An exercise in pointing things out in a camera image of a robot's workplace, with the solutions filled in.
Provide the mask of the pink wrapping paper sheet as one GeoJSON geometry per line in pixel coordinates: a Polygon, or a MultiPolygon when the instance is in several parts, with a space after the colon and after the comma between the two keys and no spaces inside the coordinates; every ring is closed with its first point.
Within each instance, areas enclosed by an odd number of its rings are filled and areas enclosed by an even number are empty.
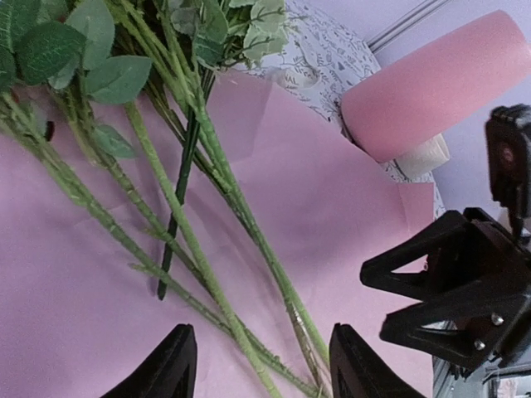
{"type": "MultiPolygon", "coordinates": [[[[430,356],[379,339],[408,298],[361,285],[362,263],[432,221],[433,188],[397,184],[295,97],[232,72],[208,110],[241,190],[315,326],[348,323],[422,394],[430,356]]],[[[185,212],[224,294],[246,326],[309,378],[280,292],[261,254],[200,172],[185,212]]],[[[127,377],[179,323],[194,327],[197,397],[264,397],[237,345],[156,282],[46,169],[1,139],[1,394],[98,397],[127,377]]]]}

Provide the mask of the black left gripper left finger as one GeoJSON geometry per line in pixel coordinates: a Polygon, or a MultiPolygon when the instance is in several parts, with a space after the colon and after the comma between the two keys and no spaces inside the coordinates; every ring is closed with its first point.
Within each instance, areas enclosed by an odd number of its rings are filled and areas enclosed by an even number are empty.
{"type": "Polygon", "coordinates": [[[147,358],[103,398],[192,398],[197,374],[193,326],[177,325],[147,358]]]}

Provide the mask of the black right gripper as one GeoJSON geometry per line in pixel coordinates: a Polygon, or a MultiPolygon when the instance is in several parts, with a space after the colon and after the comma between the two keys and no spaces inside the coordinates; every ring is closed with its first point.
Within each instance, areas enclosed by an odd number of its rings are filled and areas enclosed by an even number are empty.
{"type": "Polygon", "coordinates": [[[481,369],[489,397],[530,377],[530,287],[467,285],[386,316],[379,337],[464,369],[481,369]]]}

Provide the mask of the pink flower bouquet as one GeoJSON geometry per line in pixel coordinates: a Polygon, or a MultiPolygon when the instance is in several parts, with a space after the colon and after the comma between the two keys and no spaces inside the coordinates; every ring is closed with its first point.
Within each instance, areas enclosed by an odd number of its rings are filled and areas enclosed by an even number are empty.
{"type": "Polygon", "coordinates": [[[228,141],[259,80],[203,68],[269,52],[198,4],[1,4],[1,394],[101,397],[179,323],[198,397],[325,397],[327,347],[242,190],[228,141]]]}

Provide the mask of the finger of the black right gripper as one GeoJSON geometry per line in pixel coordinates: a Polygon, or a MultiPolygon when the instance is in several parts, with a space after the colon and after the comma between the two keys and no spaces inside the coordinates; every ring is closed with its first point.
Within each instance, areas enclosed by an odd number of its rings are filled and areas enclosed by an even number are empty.
{"type": "Polygon", "coordinates": [[[497,269],[512,234],[481,209],[447,211],[409,240],[363,262],[361,283],[411,299],[430,299],[497,269]]]}

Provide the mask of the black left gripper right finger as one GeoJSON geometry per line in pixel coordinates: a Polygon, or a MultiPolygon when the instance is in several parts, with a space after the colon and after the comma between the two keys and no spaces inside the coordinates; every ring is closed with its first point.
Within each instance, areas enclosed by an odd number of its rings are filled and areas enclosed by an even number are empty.
{"type": "Polygon", "coordinates": [[[348,324],[334,325],[329,359],[334,397],[422,398],[348,324]]]}

